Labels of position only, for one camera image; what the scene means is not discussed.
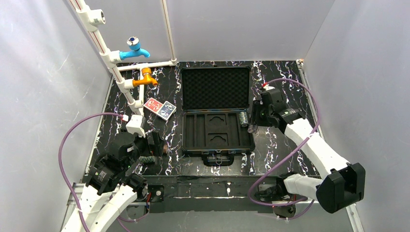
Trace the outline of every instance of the open black case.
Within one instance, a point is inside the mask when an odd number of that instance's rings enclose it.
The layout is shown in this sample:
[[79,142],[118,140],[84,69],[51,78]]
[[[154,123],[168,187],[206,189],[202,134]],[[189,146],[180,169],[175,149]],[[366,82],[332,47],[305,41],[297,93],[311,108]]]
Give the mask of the open black case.
[[229,166],[253,151],[253,135],[239,120],[249,108],[250,67],[183,68],[181,77],[183,152],[206,166]]

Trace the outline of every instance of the marble pattern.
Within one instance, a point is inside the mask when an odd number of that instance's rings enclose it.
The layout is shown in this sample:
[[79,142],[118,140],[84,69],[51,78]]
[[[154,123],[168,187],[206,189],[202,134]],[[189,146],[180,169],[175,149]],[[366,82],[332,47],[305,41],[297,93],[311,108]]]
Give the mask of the marble pattern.
[[[147,133],[159,130],[170,147],[168,156],[160,158],[158,165],[137,165],[134,171],[143,175],[263,175],[270,170],[277,161],[287,156],[296,147],[293,141],[287,139],[278,129],[259,128],[254,135],[256,148],[251,154],[236,156],[234,163],[226,167],[206,167],[200,157],[184,155],[182,146],[182,83],[180,69],[183,67],[212,67],[212,66],[249,66],[251,67],[251,82],[249,104],[259,97],[259,88],[266,81],[277,78],[300,79],[299,70],[295,61],[226,61],[226,62],[179,62],[175,67],[160,67],[153,69],[153,77],[157,79],[157,87],[146,86],[145,101],[155,98],[160,102],[169,101],[177,107],[175,114],[166,123],[147,109],[144,109]],[[123,72],[126,79],[139,78],[139,72]],[[293,108],[300,108],[306,112],[307,118],[313,123],[312,113],[305,91],[298,85],[287,82],[275,83],[281,88],[287,104]],[[138,91],[134,91],[134,98],[138,98]],[[116,112],[131,115],[124,95],[121,94],[115,82],[109,93],[106,112]],[[94,161],[104,150],[108,142],[119,132],[120,120],[105,116],[98,133],[97,142],[93,151]],[[309,159],[302,152],[298,152],[291,159],[274,171],[279,175],[288,171],[315,175],[318,174]]]

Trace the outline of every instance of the gray floor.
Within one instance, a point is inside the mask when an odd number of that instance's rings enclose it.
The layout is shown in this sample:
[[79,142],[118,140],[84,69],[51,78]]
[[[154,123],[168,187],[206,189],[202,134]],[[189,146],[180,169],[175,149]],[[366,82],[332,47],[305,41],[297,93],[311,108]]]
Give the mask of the gray floor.
[[[298,204],[298,211],[307,204]],[[334,214],[315,203],[302,217],[285,222],[256,212],[171,212],[149,214],[138,223],[123,222],[132,232],[352,232],[345,209]],[[115,221],[108,232],[124,231]]]

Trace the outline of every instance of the blue faucet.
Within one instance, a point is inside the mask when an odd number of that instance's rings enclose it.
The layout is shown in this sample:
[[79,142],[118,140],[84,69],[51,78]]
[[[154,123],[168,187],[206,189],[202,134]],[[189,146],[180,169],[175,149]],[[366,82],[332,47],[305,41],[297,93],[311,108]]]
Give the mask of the blue faucet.
[[137,37],[133,36],[130,37],[127,40],[128,47],[132,51],[129,52],[119,52],[119,58],[121,60],[125,60],[126,58],[131,58],[131,57],[139,57],[143,55],[145,58],[148,58],[150,56],[149,52],[147,50],[144,50],[141,48],[141,45],[139,44],[139,40]]

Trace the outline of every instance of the blue faucet handle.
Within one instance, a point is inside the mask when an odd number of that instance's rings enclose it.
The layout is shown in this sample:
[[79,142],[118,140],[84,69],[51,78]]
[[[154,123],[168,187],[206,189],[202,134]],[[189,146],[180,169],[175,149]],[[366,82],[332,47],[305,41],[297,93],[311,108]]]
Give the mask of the blue faucet handle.
[[132,51],[136,51],[141,48],[141,45],[139,42],[140,42],[139,39],[135,36],[132,36],[127,40],[128,47],[130,47]]

